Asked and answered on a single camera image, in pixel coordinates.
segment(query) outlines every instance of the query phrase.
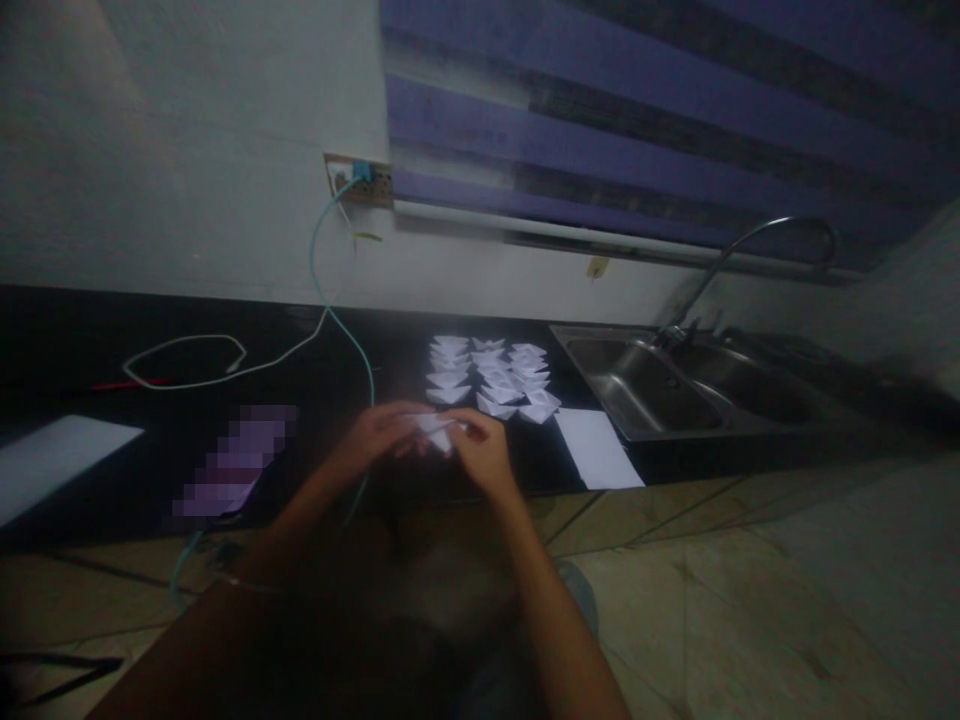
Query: faucet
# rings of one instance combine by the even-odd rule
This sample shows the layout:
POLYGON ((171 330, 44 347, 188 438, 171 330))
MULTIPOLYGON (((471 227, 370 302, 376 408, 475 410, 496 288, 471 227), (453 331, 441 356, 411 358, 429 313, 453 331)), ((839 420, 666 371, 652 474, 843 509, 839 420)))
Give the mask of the faucet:
POLYGON ((703 291, 707 289, 707 286, 713 280, 714 276, 716 276, 716 274, 720 271, 720 268, 727 261, 727 258, 733 254, 734 250, 739 248, 754 235, 758 235, 767 228, 775 225, 786 225, 788 223, 811 224, 825 231, 818 236, 826 243, 826 251, 824 252, 820 261, 814 265, 814 272, 825 271, 833 261, 837 253, 837 246, 840 243, 839 233, 826 220, 810 217, 783 217, 777 218, 776 220, 769 220, 765 223, 757 225, 753 230, 745 235, 741 235, 739 238, 727 245, 723 252, 720 253, 720 256, 716 259, 713 265, 710 266, 710 269, 707 270, 706 275, 703 276, 703 280, 700 281, 700 285, 697 286, 697 289, 690 295, 689 298, 687 298, 686 302, 680 306, 680 309, 673 314, 673 317, 664 323, 663 327, 657 330, 657 334, 653 337, 653 346, 666 350, 674 342, 684 342, 687 339, 688 333, 680 327, 680 323, 686 319, 687 313, 690 312, 690 308, 693 307, 693 304, 697 301, 697 298, 703 294, 703 291))

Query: bracelet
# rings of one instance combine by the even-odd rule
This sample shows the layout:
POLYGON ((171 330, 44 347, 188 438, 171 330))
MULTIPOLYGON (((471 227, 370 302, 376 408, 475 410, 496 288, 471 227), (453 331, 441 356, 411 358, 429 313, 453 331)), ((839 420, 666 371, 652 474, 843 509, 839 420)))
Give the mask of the bracelet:
POLYGON ((220 570, 214 572, 213 576, 217 580, 222 580, 228 585, 240 588, 241 590, 249 590, 250 592, 264 593, 268 595, 280 595, 283 592, 278 588, 270 587, 268 585, 254 585, 253 583, 244 582, 235 575, 230 575, 229 573, 221 572, 220 570))

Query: stainless steel sink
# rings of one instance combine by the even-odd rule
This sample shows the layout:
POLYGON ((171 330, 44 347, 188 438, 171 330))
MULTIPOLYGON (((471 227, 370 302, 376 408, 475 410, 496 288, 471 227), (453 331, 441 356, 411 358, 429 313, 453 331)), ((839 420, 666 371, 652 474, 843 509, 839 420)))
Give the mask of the stainless steel sink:
POLYGON ((567 352, 621 427, 646 432, 720 427, 713 405, 641 344, 573 340, 567 352))
POLYGON ((669 352, 653 333, 552 326, 629 440, 796 432, 862 422, 831 398, 708 334, 669 352))
POLYGON ((723 347, 685 345, 670 354, 688 377, 747 412, 785 425, 809 422, 807 403, 749 357, 723 347))

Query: electrical outlet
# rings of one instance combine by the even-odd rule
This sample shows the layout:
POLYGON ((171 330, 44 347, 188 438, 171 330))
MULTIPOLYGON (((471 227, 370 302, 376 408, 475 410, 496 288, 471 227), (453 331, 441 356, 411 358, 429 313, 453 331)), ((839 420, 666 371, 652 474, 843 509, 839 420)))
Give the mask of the electrical outlet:
MULTIPOLYGON (((325 153, 323 158, 327 166, 327 178, 330 181, 331 194, 340 190, 341 187, 353 179, 354 160, 368 162, 363 158, 331 155, 330 153, 325 153)), ((373 169, 373 181, 358 182, 344 193, 343 199, 365 205, 393 207, 393 175, 390 166, 384 163, 370 163, 370 167, 373 169)))
POLYGON ((607 271, 607 265, 610 264, 610 258, 590 258, 590 264, 587 265, 587 277, 597 280, 603 277, 607 271))

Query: kitchen counter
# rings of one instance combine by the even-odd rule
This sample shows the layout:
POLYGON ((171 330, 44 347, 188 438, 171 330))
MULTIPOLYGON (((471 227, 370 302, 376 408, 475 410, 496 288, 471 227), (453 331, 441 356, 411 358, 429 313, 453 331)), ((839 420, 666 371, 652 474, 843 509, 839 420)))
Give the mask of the kitchen counter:
MULTIPOLYGON (((268 522, 306 474, 369 403, 362 361, 328 318, 320 336, 282 364, 203 388, 85 391, 122 382, 131 355, 184 335, 226 333, 247 347, 244 366, 269 361, 314 328, 322 308, 186 297, 0 288, 9 351, 0 358, 6 402, 0 440, 7 442, 66 414, 144 428, 138 439, 0 530, 4 549, 28 550, 116 542, 188 532, 171 518, 205 454, 249 405, 294 405, 296 435, 260 479, 237 527, 268 522)), ((374 368, 377 402, 425 398, 433 335, 506 338, 547 350, 550 391, 564 407, 600 404, 550 331, 548 322, 380 310, 337 311, 374 368)), ((226 341, 183 344, 138 364, 143 377, 196 382, 220 377, 236 356, 226 341)), ((472 378, 474 389, 478 378, 472 378)), ((463 404, 474 406, 471 393, 463 404)), ((585 487, 555 421, 507 423, 511 461, 529 496, 585 487)), ((880 452, 910 452, 917 438, 889 426, 856 433, 648 440, 628 453, 648 485, 803 467, 880 452), (891 438, 899 438, 891 443, 891 438)), ((438 454, 384 459, 371 472, 363 512, 472 502, 478 493, 459 463, 438 454)))

